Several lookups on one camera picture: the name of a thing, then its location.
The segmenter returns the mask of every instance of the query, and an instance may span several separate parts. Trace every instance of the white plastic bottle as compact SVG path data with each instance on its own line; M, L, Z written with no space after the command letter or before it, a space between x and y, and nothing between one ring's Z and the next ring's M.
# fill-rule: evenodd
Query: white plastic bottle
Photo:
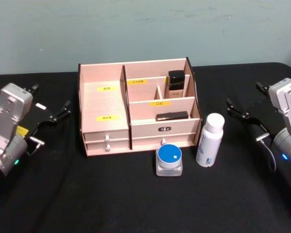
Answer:
M207 116L199 139L196 161L203 167L214 164L223 137L224 117L218 113Z

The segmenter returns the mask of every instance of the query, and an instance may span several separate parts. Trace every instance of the wooden desk organizer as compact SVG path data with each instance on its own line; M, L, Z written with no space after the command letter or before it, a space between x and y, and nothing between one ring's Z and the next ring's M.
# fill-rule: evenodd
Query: wooden desk organizer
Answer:
M184 70L182 98L164 99L168 71ZM80 131L87 156L196 146L202 117L188 58L79 65ZM156 121L187 111L188 119Z

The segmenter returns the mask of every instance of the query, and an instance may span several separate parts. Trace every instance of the drawer knob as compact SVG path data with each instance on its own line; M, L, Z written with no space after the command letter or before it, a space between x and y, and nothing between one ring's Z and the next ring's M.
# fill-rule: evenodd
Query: drawer knob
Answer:
M107 145L107 147L106 147L106 149L105 149L106 151L111 151L111 147L110 147L110 144L108 144Z
M109 135L106 135L106 137L105 137L105 142L110 142Z
M162 139L162 142L161 142L161 144L162 144L162 145L165 145L165 144L167 144L167 142L166 142L165 138L163 138L163 139Z

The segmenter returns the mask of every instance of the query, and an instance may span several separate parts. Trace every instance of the yellow sticker on robot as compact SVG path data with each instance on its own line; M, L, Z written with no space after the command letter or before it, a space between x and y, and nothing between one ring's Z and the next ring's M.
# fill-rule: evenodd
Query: yellow sticker on robot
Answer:
M147 79L138 79L138 80L128 80L128 85L141 85L141 84L147 84Z
M169 106L170 101L158 101L158 102L151 102L150 106Z
M29 130L27 130L26 128L23 128L19 125L17 126L16 133L19 136L25 137L28 132L29 132Z
M105 120L119 120L119 115L110 115L110 116L97 116L97 121L105 121Z
M97 87L97 91L116 91L117 86L101 86Z

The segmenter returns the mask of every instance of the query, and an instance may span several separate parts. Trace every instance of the white sticker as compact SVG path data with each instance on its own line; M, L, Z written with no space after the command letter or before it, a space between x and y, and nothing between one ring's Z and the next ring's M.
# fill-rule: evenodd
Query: white sticker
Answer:
M46 106L44 106L44 105L42 105L42 104L40 104L40 103L36 103L35 104L38 108L41 108L41 109L43 109L43 110L46 110Z

